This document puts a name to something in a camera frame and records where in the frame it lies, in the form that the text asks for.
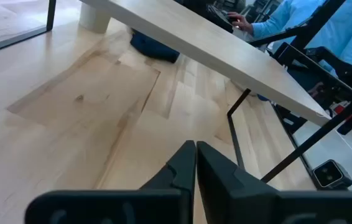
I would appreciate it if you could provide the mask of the black keyboard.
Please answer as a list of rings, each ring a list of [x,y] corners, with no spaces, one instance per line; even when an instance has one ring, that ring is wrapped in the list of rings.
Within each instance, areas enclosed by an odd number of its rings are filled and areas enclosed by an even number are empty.
[[[226,30],[229,33],[233,33],[233,26],[229,22],[228,18],[214,5],[211,5],[211,4],[206,5],[205,17],[206,19],[208,19],[210,22],[214,23],[218,27]]]

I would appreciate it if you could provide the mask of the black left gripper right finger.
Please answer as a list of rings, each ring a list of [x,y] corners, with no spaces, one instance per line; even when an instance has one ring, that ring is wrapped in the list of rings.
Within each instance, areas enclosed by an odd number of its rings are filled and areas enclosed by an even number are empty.
[[[208,224],[352,224],[352,191],[280,191],[204,141],[197,172]]]

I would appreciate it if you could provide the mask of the person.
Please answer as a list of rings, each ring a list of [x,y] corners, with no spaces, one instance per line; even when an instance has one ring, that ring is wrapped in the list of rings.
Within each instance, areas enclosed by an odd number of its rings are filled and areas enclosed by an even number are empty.
[[[268,20],[252,24],[253,37],[266,37],[297,26],[324,1],[283,0]],[[326,47],[340,60],[352,65],[352,0],[345,0],[307,47]]]

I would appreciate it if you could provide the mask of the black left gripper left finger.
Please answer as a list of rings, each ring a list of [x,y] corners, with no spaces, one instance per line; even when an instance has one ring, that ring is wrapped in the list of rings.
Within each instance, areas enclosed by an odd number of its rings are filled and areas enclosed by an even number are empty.
[[[54,190],[25,210],[25,224],[192,224],[196,146],[185,141],[137,190]]]

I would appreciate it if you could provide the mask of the person's hand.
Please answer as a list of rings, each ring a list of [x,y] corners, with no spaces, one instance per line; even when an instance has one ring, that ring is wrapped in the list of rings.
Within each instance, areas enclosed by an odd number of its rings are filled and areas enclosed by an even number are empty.
[[[249,23],[246,18],[237,12],[229,12],[228,17],[232,19],[232,25],[239,28],[242,31],[247,32],[250,35],[254,34],[253,26]]]

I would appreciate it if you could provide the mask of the dark blue cloth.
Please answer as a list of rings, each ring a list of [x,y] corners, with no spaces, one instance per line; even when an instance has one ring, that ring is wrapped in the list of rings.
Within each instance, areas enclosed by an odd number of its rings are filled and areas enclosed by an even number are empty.
[[[180,56],[178,51],[171,49],[135,29],[132,29],[130,44],[141,54],[157,60],[175,63]]]

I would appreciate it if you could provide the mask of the light wooden board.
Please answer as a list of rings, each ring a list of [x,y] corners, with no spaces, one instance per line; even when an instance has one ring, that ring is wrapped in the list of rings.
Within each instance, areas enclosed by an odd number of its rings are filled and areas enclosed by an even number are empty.
[[[352,88],[303,54],[303,48],[343,0],[327,0],[312,19],[301,26],[303,36],[297,36],[291,44],[282,44],[273,57],[257,49],[266,39],[245,42],[173,0],[81,1],[319,125],[317,132],[262,178],[264,182],[272,180],[352,115]],[[350,104],[330,118],[283,68],[293,60],[300,60],[326,81],[349,91]]]

